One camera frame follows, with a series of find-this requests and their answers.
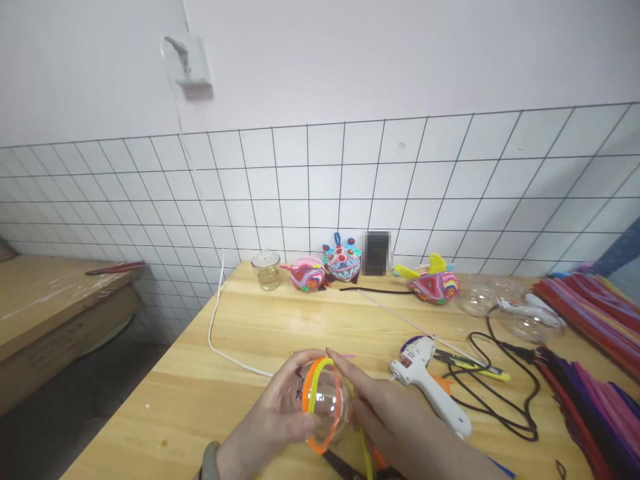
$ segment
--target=red tool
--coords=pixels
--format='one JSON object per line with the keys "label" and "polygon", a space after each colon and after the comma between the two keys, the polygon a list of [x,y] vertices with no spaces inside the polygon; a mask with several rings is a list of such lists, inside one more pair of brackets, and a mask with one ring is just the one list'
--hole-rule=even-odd
{"label": "red tool", "polygon": [[133,270],[140,270],[145,266],[144,261],[140,262],[131,262],[131,263],[118,263],[116,265],[112,265],[110,267],[106,267],[98,270],[90,270],[85,272],[85,275],[102,275],[103,273],[123,273]]}

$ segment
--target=smartphone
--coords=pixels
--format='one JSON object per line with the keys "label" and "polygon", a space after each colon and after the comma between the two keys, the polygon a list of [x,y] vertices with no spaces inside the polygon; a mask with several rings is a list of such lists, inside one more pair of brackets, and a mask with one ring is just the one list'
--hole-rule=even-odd
{"label": "smartphone", "polygon": [[362,274],[382,277],[387,274],[391,236],[388,231],[365,232]]}

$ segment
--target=stack of pipe cleaners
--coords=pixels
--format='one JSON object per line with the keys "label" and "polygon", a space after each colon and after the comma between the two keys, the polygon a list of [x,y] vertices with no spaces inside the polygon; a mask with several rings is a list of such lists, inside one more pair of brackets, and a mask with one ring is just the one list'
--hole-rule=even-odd
{"label": "stack of pipe cleaners", "polygon": [[537,366],[565,416],[597,480],[640,478],[640,406],[616,384],[594,379],[546,347]]}
{"label": "stack of pipe cleaners", "polygon": [[544,279],[533,292],[640,381],[640,307],[613,284],[575,273]]}

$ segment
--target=left hand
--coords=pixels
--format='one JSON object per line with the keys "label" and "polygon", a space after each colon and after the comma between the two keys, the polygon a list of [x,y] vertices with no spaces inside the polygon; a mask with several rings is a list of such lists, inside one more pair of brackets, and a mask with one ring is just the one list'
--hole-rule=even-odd
{"label": "left hand", "polygon": [[312,436],[319,424],[318,418],[311,413],[283,413],[281,404],[295,371],[324,356],[324,350],[302,350],[280,367],[247,416],[218,448],[220,480],[250,478],[266,467],[286,444]]}

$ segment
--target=wristwatch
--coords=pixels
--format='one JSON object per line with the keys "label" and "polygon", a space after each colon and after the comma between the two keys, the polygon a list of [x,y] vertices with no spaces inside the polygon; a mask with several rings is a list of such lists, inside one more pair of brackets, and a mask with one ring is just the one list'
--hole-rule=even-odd
{"label": "wristwatch", "polygon": [[211,442],[205,448],[202,455],[202,467],[198,474],[198,480],[220,480],[218,466],[215,462],[215,452],[218,450],[220,442]]}

